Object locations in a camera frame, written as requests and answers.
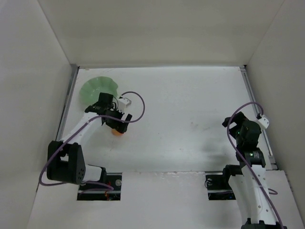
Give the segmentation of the orange fake fruit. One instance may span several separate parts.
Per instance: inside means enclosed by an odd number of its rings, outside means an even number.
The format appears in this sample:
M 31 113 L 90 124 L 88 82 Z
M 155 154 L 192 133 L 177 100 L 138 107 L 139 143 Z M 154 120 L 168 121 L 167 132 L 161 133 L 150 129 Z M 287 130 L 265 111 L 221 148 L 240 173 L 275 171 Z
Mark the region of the orange fake fruit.
M 112 134 L 113 134 L 114 136 L 122 136 L 122 135 L 123 135 L 123 133 L 120 133 L 120 132 L 117 131 L 116 129 L 112 129 Z

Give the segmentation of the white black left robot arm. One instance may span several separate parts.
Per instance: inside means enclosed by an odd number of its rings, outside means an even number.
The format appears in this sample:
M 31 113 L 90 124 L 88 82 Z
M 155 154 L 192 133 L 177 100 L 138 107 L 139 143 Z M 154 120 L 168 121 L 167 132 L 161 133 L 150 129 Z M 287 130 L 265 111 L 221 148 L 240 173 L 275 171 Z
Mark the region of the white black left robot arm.
M 107 125 L 119 134 L 127 131 L 132 115 L 124 112 L 131 105 L 125 97 L 100 93 L 98 101 L 89 105 L 78 124 L 59 141 L 48 146 L 47 178 L 60 183 L 80 185 L 87 182 L 104 183 L 106 169 L 85 163 L 83 146 L 102 125 Z

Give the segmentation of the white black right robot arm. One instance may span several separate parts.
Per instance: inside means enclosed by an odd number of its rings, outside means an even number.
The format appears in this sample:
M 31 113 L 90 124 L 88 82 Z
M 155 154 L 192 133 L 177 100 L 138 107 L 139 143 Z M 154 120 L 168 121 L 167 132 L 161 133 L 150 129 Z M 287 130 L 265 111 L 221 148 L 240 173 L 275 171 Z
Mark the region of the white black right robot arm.
M 227 165 L 227 183 L 237 201 L 243 229 L 283 229 L 270 199 L 266 182 L 266 162 L 258 145 L 261 127 L 250 121 L 242 112 L 225 118 L 223 126 L 227 129 L 230 141 L 236 150 L 239 165 Z

